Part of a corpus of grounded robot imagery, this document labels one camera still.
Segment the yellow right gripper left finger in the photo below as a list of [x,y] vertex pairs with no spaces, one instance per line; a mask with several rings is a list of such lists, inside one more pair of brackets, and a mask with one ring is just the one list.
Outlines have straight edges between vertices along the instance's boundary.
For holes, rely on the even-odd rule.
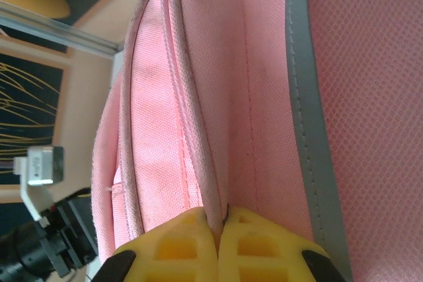
[[217,281],[215,241],[201,207],[183,212],[119,247],[135,252],[126,281]]

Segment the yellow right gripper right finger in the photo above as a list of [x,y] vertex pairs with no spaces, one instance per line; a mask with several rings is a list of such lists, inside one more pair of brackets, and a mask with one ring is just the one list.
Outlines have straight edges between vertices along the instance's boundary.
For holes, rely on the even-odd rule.
[[317,244],[241,207],[230,207],[218,254],[219,281],[326,281]]

